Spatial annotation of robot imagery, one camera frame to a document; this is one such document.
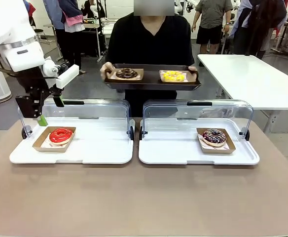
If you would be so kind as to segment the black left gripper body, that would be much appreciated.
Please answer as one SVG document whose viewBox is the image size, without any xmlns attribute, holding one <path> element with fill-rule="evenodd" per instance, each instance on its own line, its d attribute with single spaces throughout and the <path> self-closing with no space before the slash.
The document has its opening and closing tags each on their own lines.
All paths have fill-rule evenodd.
<svg viewBox="0 0 288 237">
<path fill-rule="evenodd" d="M 50 95 L 60 97 L 62 89 L 56 87 L 56 76 L 45 76 L 40 67 L 16 73 L 19 84 L 32 99 L 46 99 Z"/>
</svg>

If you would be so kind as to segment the person's right hand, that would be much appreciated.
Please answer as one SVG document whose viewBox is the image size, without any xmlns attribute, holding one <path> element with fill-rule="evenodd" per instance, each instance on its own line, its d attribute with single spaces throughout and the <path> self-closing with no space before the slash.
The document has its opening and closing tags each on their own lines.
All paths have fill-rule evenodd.
<svg viewBox="0 0 288 237">
<path fill-rule="evenodd" d="M 100 68 L 100 75 L 101 75 L 102 80 L 104 81 L 107 77 L 107 73 L 110 73 L 114 69 L 115 67 L 112 65 L 111 62 L 104 63 L 102 67 Z"/>
</svg>

